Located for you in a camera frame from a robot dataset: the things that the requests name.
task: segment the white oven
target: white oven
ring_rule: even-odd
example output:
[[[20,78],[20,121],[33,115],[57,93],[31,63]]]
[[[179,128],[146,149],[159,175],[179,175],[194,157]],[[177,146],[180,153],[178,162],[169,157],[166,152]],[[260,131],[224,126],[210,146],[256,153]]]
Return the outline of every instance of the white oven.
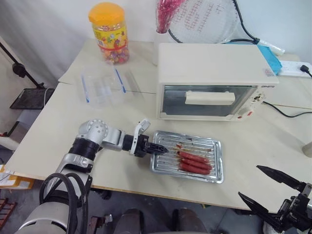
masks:
[[[157,116],[242,120],[256,111],[277,84],[256,45],[162,43]]]

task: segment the tennis racket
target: tennis racket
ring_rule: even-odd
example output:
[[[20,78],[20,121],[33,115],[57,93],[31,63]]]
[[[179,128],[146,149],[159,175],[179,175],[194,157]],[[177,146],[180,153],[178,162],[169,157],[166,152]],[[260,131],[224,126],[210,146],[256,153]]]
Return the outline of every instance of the tennis racket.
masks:
[[[250,39],[231,39],[239,24]],[[276,55],[285,52],[247,31],[236,0],[185,0],[171,21],[169,34],[178,43],[245,41],[268,46]]]

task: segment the hot dog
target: hot dog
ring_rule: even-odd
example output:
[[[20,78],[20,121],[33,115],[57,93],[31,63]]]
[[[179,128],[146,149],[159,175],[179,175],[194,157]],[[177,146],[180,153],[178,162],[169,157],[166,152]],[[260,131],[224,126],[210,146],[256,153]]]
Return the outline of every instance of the hot dog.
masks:
[[[182,151],[178,151],[177,154],[179,156],[181,156],[182,158],[187,158],[193,161],[197,161],[197,162],[202,162],[202,163],[209,163],[209,160],[205,157],[201,157],[198,155],[192,155],[190,153],[186,153],[186,152],[182,152]]]
[[[179,168],[181,170],[184,170],[187,172],[192,172],[192,173],[201,174],[201,175],[209,175],[209,173],[210,173],[210,170],[208,170],[208,169],[201,169],[198,167],[193,167],[193,166],[186,164],[186,163],[183,163],[183,162],[181,162],[179,164]]]
[[[206,170],[211,170],[213,168],[210,164],[205,164],[205,163],[202,163],[202,162],[196,162],[196,161],[193,161],[193,160],[190,160],[190,159],[187,159],[187,158],[183,158],[181,160],[181,162],[189,164],[189,165],[191,165],[193,167],[198,167],[198,168],[206,169]]]

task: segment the power strip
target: power strip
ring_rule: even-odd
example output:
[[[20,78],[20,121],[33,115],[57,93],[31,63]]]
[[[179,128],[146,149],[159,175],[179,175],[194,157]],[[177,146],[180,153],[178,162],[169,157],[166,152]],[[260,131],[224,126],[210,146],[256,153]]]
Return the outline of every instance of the power strip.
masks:
[[[310,73],[312,73],[312,66],[308,62],[295,62],[295,61],[282,61],[280,60],[282,64],[282,69],[278,72],[278,76],[285,76],[285,77],[309,77],[309,74],[302,72],[300,70],[300,67],[302,65],[306,65]]]

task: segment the metal tray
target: metal tray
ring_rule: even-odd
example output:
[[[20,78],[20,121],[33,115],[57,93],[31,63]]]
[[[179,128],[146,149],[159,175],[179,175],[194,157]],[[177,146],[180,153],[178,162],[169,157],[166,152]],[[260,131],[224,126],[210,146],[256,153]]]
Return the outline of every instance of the metal tray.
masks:
[[[222,151],[220,141],[211,138],[188,136],[185,134],[156,131],[153,143],[165,146],[169,152],[163,155],[153,154],[151,170],[159,174],[196,179],[211,183],[223,182]],[[213,169],[209,175],[200,175],[182,171],[178,168],[179,159],[176,156],[177,144],[183,144],[188,153],[207,157]]]

